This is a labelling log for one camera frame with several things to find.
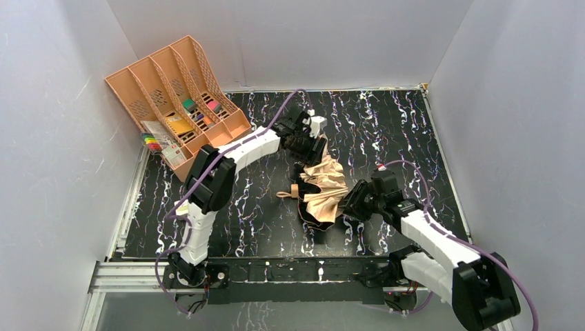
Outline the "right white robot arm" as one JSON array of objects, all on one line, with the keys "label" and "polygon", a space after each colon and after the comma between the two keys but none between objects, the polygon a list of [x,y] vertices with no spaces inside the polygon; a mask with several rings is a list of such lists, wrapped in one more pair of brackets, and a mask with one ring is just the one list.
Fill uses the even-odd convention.
[{"label": "right white robot arm", "polygon": [[370,181],[358,181],[339,208],[359,221],[378,214],[412,240],[412,245],[390,254],[390,276],[426,286],[451,306],[466,330],[485,330],[521,312],[513,280],[504,271],[505,260],[453,241],[420,202],[403,195],[392,171],[376,170]]}]

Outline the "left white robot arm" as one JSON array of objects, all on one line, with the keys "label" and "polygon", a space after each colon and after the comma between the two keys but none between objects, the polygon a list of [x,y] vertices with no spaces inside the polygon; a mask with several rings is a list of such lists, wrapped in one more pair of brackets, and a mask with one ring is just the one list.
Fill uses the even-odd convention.
[{"label": "left white robot arm", "polygon": [[199,287],[206,279],[213,223],[231,200],[238,172],[280,150],[305,166],[317,165],[326,147],[326,138],[321,136],[325,127],[326,119],[313,110],[291,108],[236,141],[218,148],[201,147],[185,181],[187,211],[181,217],[186,224],[181,245],[168,254],[167,279]]}]

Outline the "beige folding umbrella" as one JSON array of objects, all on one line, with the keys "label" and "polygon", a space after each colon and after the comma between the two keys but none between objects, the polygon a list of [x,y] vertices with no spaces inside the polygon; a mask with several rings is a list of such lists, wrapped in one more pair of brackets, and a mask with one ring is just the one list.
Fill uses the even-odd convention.
[{"label": "beige folding umbrella", "polygon": [[326,231],[341,215],[339,203],[348,193],[342,164],[325,150],[317,165],[296,164],[290,189],[276,196],[295,199],[301,220],[309,228]]}]

